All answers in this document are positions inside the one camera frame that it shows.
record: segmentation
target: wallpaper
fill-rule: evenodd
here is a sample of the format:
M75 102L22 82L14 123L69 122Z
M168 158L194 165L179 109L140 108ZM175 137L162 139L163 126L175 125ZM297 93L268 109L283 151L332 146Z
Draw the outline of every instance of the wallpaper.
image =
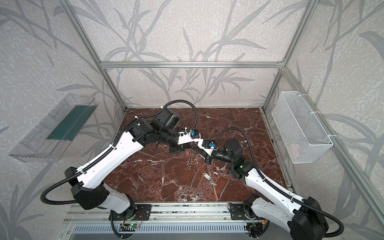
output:
M384 1L328 1L316 7L288 62L298 82L384 196ZM296 191L312 196L346 226L341 239L384 239L384 230L332 150L312 164L292 164L271 111L266 112Z
M0 239L53 239L69 205L40 202L49 185L100 153L115 134L122 108L56 1L0 2ZM57 163L8 156L68 93L94 96L95 112ZM73 199L70 185L48 195Z
M318 6L288 66L384 197L384 1Z
M307 0L71 0L103 61L280 61Z
M199 107L261 107L276 73L274 68L109 69L127 106L140 108L174 99Z

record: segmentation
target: red marble surface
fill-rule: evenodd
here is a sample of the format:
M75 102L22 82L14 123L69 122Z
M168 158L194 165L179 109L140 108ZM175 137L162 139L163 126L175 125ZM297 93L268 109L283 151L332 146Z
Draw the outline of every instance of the red marble surface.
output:
M173 109L183 126L191 127L194 112L191 108ZM122 126L134 118L156 112L157 109L128 109ZM198 108L196 128L204 139L216 139L228 127L243 129L248 135L259 168L271 179L286 187L271 140L258 108ZM251 160L247 143L241 133L226 132L220 139L235 137L244 148L244 156ZM168 146L148 145L113 170L104 180L110 187L129 194L135 202L178 201L244 201L255 192L228 172L229 164L212 161L209 166L203 157L192 151L168 154ZM209 184L203 174L211 176L217 186Z

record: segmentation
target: green mat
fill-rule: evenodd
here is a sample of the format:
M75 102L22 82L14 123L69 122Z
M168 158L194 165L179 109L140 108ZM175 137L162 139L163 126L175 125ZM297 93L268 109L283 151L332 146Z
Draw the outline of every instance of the green mat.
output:
M51 132L47 139L73 141L81 127L95 111L96 107L97 106L84 105L75 106Z

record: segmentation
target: mesh basket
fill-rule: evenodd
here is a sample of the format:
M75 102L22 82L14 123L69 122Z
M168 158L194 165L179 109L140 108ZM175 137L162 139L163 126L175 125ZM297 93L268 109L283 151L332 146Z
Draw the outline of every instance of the mesh basket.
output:
M272 116L293 163L314 162L333 146L323 126L297 91L281 92Z

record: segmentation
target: zip tie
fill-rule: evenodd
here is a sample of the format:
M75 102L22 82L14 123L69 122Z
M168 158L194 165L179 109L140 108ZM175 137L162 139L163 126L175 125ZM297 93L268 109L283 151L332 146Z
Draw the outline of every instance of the zip tie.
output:
M109 145L113 150L115 150L117 147L114 147L112 144Z

